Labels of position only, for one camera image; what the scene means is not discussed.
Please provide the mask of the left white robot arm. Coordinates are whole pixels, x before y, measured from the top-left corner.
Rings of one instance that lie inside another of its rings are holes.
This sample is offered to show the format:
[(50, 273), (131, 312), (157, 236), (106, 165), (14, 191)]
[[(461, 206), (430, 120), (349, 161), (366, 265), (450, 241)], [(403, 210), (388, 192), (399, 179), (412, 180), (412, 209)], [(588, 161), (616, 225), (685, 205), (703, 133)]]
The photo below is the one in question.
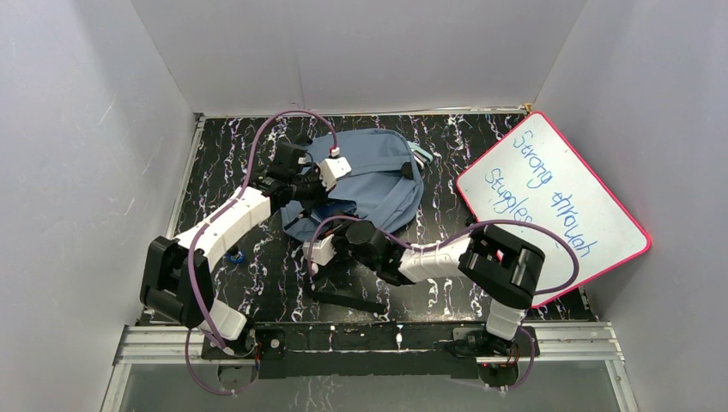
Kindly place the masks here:
[(337, 181), (350, 172), (339, 147), (321, 161), (304, 147), (281, 143), (274, 160), (246, 181), (218, 209), (193, 228), (149, 245), (141, 303), (188, 329), (199, 329), (226, 354), (246, 357), (256, 347), (247, 318), (215, 298), (211, 271), (238, 250), (238, 241), (292, 201), (305, 211), (327, 202)]

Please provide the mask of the teal eraser case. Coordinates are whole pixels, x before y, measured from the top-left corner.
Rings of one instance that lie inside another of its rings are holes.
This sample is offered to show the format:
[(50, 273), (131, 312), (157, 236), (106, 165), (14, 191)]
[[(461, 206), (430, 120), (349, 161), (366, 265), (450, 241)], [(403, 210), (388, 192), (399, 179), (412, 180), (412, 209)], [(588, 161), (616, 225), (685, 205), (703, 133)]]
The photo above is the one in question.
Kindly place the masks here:
[(416, 158), (416, 163), (420, 170), (423, 170), (425, 167), (433, 162), (433, 155), (424, 148), (422, 148), (420, 145), (415, 142), (408, 142), (408, 145), (412, 154)]

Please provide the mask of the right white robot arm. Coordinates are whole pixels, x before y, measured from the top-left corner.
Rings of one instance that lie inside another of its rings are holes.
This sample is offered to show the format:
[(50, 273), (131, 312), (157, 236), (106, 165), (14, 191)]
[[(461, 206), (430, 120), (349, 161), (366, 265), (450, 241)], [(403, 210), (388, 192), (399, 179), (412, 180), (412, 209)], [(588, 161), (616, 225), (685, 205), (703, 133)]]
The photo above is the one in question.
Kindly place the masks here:
[(466, 338), (479, 352), (504, 355), (518, 342), (518, 329), (537, 293), (545, 262), (535, 245), (496, 225), (474, 224), (448, 241), (417, 245), (396, 240), (370, 221), (344, 221), (318, 230), (304, 244), (312, 268), (347, 253), (393, 286), (461, 276), (491, 299), (482, 332)]

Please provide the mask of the blue student backpack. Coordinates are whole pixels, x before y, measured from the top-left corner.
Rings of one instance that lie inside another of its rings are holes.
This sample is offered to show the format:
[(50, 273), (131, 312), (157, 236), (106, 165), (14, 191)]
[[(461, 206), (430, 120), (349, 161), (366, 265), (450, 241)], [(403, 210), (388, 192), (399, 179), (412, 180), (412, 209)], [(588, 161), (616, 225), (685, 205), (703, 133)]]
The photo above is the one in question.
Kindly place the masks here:
[(337, 134), (339, 148), (351, 166), (329, 195), (329, 202), (312, 209), (296, 201), (280, 209), (283, 232), (300, 242), (310, 241), (321, 221), (333, 215), (358, 217), (388, 233), (412, 221), (425, 185), (408, 142), (384, 129), (348, 130)]

